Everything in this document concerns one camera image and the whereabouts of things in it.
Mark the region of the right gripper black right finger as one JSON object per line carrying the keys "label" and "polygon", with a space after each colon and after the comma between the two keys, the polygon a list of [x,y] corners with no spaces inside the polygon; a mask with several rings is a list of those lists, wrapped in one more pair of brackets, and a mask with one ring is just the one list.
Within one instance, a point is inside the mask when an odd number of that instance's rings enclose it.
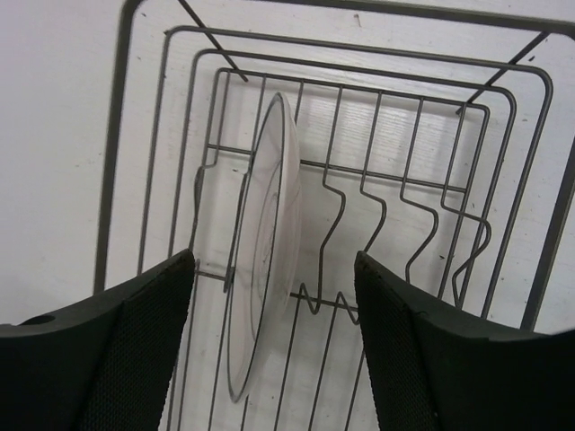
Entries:
{"label": "right gripper black right finger", "polygon": [[573,429],[572,331],[544,335],[458,310],[364,251],[354,287],[381,429]]}

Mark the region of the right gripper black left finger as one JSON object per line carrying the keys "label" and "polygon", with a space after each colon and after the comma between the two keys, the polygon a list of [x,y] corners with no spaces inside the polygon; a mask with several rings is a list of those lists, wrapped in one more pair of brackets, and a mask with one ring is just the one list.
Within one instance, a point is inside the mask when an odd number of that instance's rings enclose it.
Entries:
{"label": "right gripper black left finger", "polygon": [[183,250],[67,307],[1,327],[3,430],[156,430],[188,317]]}

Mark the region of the white plate with dark rim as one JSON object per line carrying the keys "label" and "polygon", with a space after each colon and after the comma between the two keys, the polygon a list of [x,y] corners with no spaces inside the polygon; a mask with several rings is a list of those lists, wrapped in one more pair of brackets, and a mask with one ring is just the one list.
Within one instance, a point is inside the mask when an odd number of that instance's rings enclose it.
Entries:
{"label": "white plate with dark rim", "polygon": [[226,377],[242,402],[270,357],[295,284],[302,232],[300,148],[287,96],[276,92],[261,121],[234,236],[228,290]]}

